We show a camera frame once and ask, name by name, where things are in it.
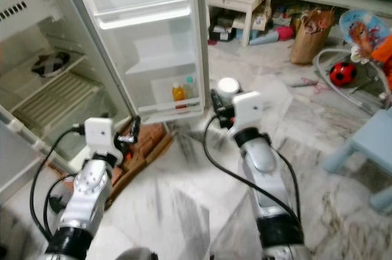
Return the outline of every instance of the blue chair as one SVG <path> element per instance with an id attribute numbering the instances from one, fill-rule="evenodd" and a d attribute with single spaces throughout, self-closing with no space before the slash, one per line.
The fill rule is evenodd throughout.
<path id="1" fill-rule="evenodd" d="M 343 147 L 326 157 L 323 168 L 336 173 L 356 151 L 392 175 L 392 108 L 379 110 Z M 373 194 L 370 205 L 379 213 L 392 212 L 392 186 Z"/>

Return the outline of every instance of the vent grille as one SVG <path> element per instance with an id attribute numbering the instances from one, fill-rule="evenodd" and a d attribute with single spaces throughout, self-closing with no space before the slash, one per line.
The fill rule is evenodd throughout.
<path id="1" fill-rule="evenodd" d="M 21 1 L 18 4 L 14 4 L 13 6 L 10 6 L 0 12 L 0 21 L 5 20 L 6 18 L 9 18 L 25 9 L 27 9 L 27 4 L 24 1 Z"/>

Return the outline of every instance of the refrigerator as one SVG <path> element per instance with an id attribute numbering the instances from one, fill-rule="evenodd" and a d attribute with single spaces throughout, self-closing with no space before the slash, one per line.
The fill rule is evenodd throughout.
<path id="1" fill-rule="evenodd" d="M 118 128 L 132 115 L 197 117 L 209 91 L 206 38 L 204 0 L 0 0 L 3 130 L 45 155 L 89 117 L 107 113 Z M 58 55 L 68 59 L 60 68 L 33 71 Z M 190 78 L 192 97 L 174 101 L 173 85 Z M 53 162 L 75 171 L 86 154 L 83 137 L 67 138 Z"/>

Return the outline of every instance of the blue chair leg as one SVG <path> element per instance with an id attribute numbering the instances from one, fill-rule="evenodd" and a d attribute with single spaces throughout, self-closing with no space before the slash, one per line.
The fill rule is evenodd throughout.
<path id="1" fill-rule="evenodd" d="M 370 205 L 379 213 L 390 213 L 392 211 L 392 186 L 372 195 Z"/>
<path id="2" fill-rule="evenodd" d="M 324 159 L 323 168 L 328 172 L 336 173 L 354 152 L 355 149 L 352 146 L 351 140 L 348 140 L 343 147 L 337 149 L 333 154 Z"/>

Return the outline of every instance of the orange cloth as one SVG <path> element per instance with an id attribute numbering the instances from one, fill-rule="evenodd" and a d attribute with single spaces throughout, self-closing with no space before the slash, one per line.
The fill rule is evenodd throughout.
<path id="1" fill-rule="evenodd" d="M 392 90 L 392 36 L 372 52 L 372 57 L 384 64 L 384 73 Z"/>

